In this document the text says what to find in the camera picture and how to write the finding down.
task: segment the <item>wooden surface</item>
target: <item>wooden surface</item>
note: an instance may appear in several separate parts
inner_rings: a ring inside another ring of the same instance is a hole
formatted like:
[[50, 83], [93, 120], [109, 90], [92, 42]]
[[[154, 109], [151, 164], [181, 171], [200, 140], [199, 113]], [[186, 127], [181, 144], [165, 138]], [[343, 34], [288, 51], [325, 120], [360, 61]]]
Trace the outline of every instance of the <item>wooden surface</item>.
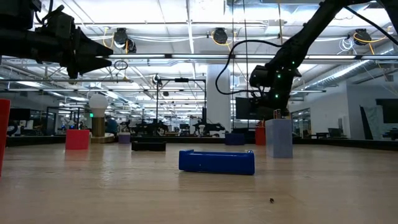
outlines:
[[[0, 223], [397, 223], [398, 153], [295, 146], [63, 144], [6, 149]], [[255, 151], [254, 176], [186, 173], [178, 151]]]

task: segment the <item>pink box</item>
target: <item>pink box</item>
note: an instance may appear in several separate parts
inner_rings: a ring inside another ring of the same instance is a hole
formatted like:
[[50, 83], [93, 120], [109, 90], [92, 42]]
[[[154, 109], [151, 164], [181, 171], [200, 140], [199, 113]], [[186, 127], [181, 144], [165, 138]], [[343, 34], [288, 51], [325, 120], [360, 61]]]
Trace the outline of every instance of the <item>pink box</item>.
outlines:
[[88, 150], [90, 130], [67, 130], [66, 150]]

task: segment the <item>gray box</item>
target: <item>gray box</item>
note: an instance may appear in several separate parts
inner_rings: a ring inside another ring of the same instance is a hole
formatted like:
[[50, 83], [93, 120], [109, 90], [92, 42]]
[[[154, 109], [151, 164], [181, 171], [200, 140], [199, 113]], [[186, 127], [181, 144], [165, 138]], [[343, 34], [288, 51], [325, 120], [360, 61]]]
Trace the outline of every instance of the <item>gray box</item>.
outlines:
[[293, 158], [291, 119], [266, 121], [267, 155], [273, 158]]

